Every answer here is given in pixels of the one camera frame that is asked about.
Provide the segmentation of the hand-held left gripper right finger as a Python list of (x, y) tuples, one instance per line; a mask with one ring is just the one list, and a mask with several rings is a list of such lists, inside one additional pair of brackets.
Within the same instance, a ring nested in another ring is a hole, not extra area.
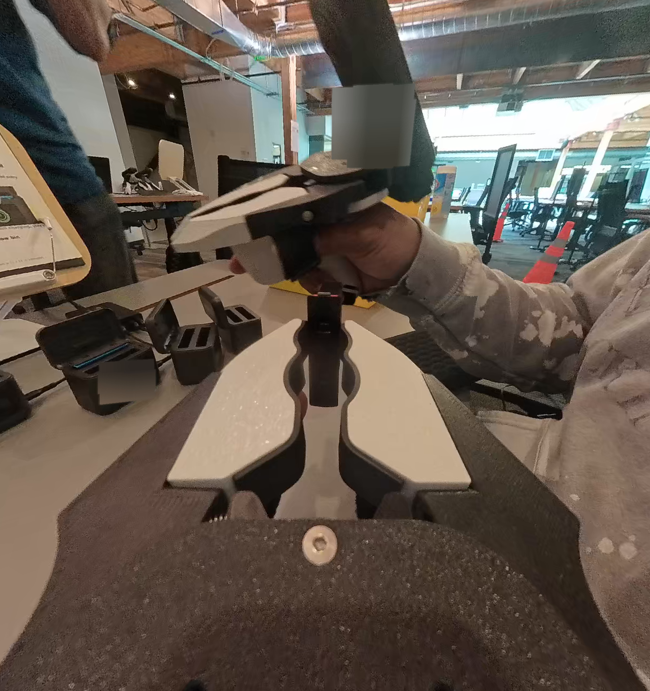
[(400, 493), (463, 493), (471, 477), (429, 386), (405, 354), (351, 320), (342, 325), (339, 475), (357, 518)]

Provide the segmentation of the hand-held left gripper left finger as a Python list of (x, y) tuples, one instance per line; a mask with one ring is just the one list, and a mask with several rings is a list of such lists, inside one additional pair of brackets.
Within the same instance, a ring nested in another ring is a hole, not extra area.
[(247, 491), (275, 516), (305, 469), (303, 326), (289, 321), (226, 365), (166, 476), (170, 487), (227, 499)]

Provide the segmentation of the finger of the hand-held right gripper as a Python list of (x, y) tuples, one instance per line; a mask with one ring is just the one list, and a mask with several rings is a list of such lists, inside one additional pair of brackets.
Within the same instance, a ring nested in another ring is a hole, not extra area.
[(188, 215), (174, 230), (170, 245), (176, 252), (208, 252), (250, 241), (251, 234), (244, 218), (212, 219), (209, 215)]
[(191, 212), (186, 220), (212, 213), (223, 215), (225, 210), (230, 213), (255, 212), (258, 209), (300, 200), (305, 195), (302, 173), (302, 167), (281, 168), (203, 204)]

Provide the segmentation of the yellow plastic bin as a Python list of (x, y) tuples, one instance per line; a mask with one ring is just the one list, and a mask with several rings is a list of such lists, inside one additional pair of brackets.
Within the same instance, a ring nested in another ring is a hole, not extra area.
[[(390, 208), (393, 208), (396, 212), (409, 217), (413, 218), (419, 221), (424, 221), (426, 218), (426, 214), (429, 210), (429, 205), (431, 203), (431, 195), (426, 195), (424, 198), (422, 198), (421, 201), (419, 202), (407, 202), (403, 203), (398, 200), (392, 199), (390, 196), (385, 197), (382, 200), (382, 203), (386, 204)], [(275, 283), (270, 285), (270, 288), (293, 293), (293, 294), (300, 294), (302, 296), (307, 296), (309, 295), (308, 290), (304, 289), (304, 287), (301, 285), (301, 283), (297, 281), (281, 281), (279, 283)], [(367, 300), (365, 298), (362, 298), (360, 296), (357, 296), (354, 300), (353, 303), (350, 303), (350, 305), (354, 305), (355, 307), (359, 307), (362, 309), (370, 309), (373, 307), (375, 304), (374, 301)]]

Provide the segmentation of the black battery charger case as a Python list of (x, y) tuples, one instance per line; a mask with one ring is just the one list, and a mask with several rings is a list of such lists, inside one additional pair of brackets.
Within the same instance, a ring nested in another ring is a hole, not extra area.
[(0, 434), (26, 420), (30, 413), (27, 397), (14, 376), (0, 370)]
[(196, 385), (223, 366), (216, 324), (181, 325), (171, 300), (160, 301), (145, 318), (152, 346), (170, 356), (178, 382)]
[[(129, 356), (103, 363), (93, 374), (70, 369), (126, 341), (134, 348)], [(99, 416), (152, 397), (160, 383), (152, 346), (126, 333), (109, 309), (45, 326), (36, 334), (36, 342), (49, 364), (63, 373), (80, 407)]]
[(260, 316), (247, 306), (238, 304), (227, 307), (209, 287), (200, 288), (198, 296), (205, 313), (215, 324), (226, 351), (238, 354), (263, 337)]

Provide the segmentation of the black battery with orange edge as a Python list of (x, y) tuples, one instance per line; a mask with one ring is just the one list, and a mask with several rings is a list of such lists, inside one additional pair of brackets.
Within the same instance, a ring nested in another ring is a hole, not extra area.
[(338, 291), (310, 295), (305, 324), (309, 400), (317, 408), (337, 408), (341, 346), (341, 296)]

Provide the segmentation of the person's right hand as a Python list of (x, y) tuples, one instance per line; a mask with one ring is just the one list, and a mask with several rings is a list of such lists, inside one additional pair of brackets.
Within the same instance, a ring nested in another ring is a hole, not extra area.
[(323, 260), (341, 257), (352, 266), (354, 285), (369, 297), (393, 287), (419, 251), (422, 228), (387, 204), (379, 203), (338, 225), (321, 229), (314, 246)]

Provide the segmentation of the wooden office desk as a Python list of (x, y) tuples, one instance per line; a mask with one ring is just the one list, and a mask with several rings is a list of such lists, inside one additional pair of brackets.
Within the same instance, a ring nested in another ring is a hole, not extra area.
[(111, 194), (119, 208), (124, 231), (139, 228), (141, 239), (128, 240), (129, 248), (138, 256), (151, 248), (146, 226), (147, 221), (162, 223), (165, 237), (170, 239), (177, 221), (191, 213), (209, 197), (204, 194)]

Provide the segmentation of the wooden pillar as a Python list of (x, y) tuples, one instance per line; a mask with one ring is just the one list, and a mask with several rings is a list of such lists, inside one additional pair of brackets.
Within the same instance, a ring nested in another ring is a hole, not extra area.
[(296, 57), (281, 59), (281, 104), (283, 109), (283, 157), (285, 165), (299, 162), (299, 124), (297, 121)]

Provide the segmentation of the row of black office chairs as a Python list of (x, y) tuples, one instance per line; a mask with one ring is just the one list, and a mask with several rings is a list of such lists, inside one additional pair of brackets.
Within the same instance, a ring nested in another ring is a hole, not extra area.
[(633, 197), (633, 192), (641, 188), (644, 173), (646, 171), (636, 173), (631, 180), (624, 177), (609, 180), (604, 174), (590, 195), (580, 197), (586, 170), (574, 168), (569, 176), (563, 176), (556, 183), (553, 192), (542, 194), (535, 188), (530, 198), (514, 198), (510, 211), (517, 213), (518, 220), (527, 221), (520, 236), (537, 239), (537, 244), (530, 249), (538, 254), (538, 259), (562, 226), (574, 221), (558, 266), (576, 270), (650, 229), (650, 204), (637, 203)]

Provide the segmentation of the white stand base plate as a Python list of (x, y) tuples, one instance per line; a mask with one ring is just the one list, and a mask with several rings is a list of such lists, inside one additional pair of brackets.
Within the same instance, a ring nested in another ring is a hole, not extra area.
[(39, 350), (36, 334), (42, 325), (11, 318), (0, 322), (0, 366)]

